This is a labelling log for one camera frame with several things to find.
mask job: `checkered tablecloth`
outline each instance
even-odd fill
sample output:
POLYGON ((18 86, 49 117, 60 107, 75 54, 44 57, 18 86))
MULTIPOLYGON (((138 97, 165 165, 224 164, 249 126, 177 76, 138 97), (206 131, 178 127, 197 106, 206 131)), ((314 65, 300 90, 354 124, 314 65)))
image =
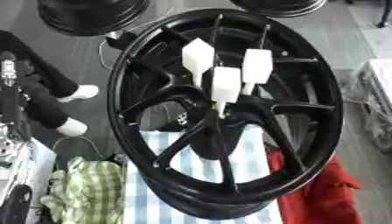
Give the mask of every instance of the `checkered tablecloth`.
MULTIPOLYGON (((148 145, 159 154, 181 133, 144 132, 148 145)), ((230 156, 236 182, 247 182, 270 174, 263 144, 263 130, 248 126, 230 156)), ((196 179, 222 181, 218 161, 208 161, 197 156, 190 147, 183 149, 171 161, 171 167, 196 179)), ((137 168, 128 162, 125 188, 123 224, 193 224, 193 223, 236 223, 236 224, 281 224, 282 218, 276 201, 258 213, 235 220, 202 220, 168 206, 150 190, 140 177, 137 168)))

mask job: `gray floor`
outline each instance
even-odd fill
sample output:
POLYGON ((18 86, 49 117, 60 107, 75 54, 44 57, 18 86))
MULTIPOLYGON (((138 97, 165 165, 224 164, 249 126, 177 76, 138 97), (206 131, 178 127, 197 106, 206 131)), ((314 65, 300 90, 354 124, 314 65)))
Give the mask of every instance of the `gray floor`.
MULTIPOLYGON (((171 14, 206 7, 235 8, 227 0, 172 1, 175 8, 171 14)), ((169 2, 156 1, 135 25, 165 14, 170 8, 169 2)), ((377 2, 358 2, 353 6, 333 2, 305 17, 278 20, 313 43, 325 55, 338 78, 341 78, 365 60, 392 56, 392 28, 379 30, 374 27, 380 13, 381 6, 377 2)), ((109 154, 116 150, 118 144, 113 138, 106 115, 105 91, 109 71, 100 66, 97 54, 102 37, 70 38, 48 29, 39 20, 35 1, 32 0, 2 0, 0 29, 15 32, 43 58, 75 81, 96 84, 101 88, 100 95, 93 100, 72 102, 65 109, 89 126, 87 137, 101 151, 109 154)), ((108 64, 113 63, 118 55, 118 52, 106 48, 104 52, 108 64)), ((359 111, 356 105, 346 104, 346 120, 338 157, 343 166, 363 184, 363 188, 355 192, 363 223, 392 223, 392 157, 382 155, 368 141, 359 111)), ((36 138, 47 145, 53 145, 60 137, 53 131, 40 127, 35 129, 36 138)), ((91 149, 81 145, 70 141, 61 145, 58 151, 61 155, 91 157, 91 149)))

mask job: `plastic bag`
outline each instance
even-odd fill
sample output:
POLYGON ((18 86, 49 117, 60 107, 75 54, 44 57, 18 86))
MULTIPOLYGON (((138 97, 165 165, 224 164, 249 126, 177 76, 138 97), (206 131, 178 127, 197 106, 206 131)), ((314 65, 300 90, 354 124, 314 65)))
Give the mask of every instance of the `plastic bag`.
POLYGON ((343 98, 359 103, 365 129, 383 152, 392 152, 392 59, 371 59, 341 85, 343 98))

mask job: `foam block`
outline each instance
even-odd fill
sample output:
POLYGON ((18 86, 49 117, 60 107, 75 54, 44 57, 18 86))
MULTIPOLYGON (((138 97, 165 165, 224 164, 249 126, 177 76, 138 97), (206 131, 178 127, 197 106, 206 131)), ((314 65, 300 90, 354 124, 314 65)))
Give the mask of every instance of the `foam block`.
POLYGON ((248 49, 242 63, 242 81, 246 83, 242 93, 251 95, 256 84, 265 84, 273 70, 272 52, 248 49))
POLYGON ((215 49, 200 38, 182 48, 182 65, 193 75, 193 83, 201 87, 203 73, 214 66, 215 49))
POLYGON ((212 100, 223 116, 226 103, 235 103, 241 92, 241 69, 236 67, 217 66, 213 70, 212 100))

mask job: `fabric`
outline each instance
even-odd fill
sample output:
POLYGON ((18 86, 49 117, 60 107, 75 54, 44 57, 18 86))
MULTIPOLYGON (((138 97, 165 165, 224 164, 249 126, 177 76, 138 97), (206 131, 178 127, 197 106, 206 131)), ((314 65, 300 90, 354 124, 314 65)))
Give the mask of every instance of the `fabric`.
MULTIPOLYGON (((156 154, 162 152, 182 133, 179 132, 144 132, 143 138, 156 154)), ((236 182, 247 182, 270 174, 266 152, 263 145, 263 130, 249 125, 244 130, 240 142, 230 156, 236 182)), ((171 161, 171 167, 196 179, 221 182, 222 173, 219 162, 198 157, 190 147, 184 148, 171 161)), ((261 211, 235 220, 202 220, 181 213, 165 204, 144 183, 137 168, 129 161, 125 187, 125 224, 192 224, 192 223, 235 223, 235 224, 281 224, 282 218, 273 201, 261 211)))
POLYGON ((122 224, 123 184, 117 164, 77 157, 68 163, 68 173, 52 175, 50 194, 41 202, 63 224, 122 224))
MULTIPOLYGON (((268 155, 272 172, 284 162, 280 152, 268 155)), ((360 224, 352 189, 361 186, 333 157, 327 167, 299 190, 278 199, 284 224, 360 224)))

